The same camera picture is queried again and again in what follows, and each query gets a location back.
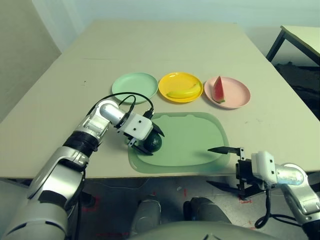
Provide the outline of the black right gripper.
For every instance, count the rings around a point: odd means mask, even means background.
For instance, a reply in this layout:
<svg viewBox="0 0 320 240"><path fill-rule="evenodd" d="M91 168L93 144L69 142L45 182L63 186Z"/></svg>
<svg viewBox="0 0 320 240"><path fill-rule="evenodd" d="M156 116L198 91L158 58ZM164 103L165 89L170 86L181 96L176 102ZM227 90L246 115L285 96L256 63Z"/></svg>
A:
<svg viewBox="0 0 320 240"><path fill-rule="evenodd" d="M237 154L239 160L235 165L236 179L239 180L237 188L230 187L227 183L207 180L206 182L221 191L238 193L241 198L248 198L265 191L264 183L253 175L252 161L245 158L245 151L242 147L219 146L208 149L209 152L218 154Z"/></svg>

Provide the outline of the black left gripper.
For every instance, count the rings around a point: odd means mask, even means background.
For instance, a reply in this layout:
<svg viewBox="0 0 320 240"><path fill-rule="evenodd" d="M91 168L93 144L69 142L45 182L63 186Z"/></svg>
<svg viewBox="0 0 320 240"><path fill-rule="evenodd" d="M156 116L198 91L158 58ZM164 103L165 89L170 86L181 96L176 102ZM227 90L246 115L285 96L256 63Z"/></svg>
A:
<svg viewBox="0 0 320 240"><path fill-rule="evenodd" d="M151 130L150 134L158 134L158 135L160 135L162 137L165 136L165 134L160 129L160 127L157 124L155 124L154 122L152 122L152 130ZM143 155L146 155L146 156L153 156L153 153L148 151L148 150L146 150L144 147L139 146L139 145L135 145L136 143L139 143L139 142L143 141L143 139L134 137L134 136L132 136L132 135L130 135L128 133L124 133L124 136L126 136L126 138L127 138L127 143L126 144L130 148L138 151L140 154L143 154Z"/></svg>

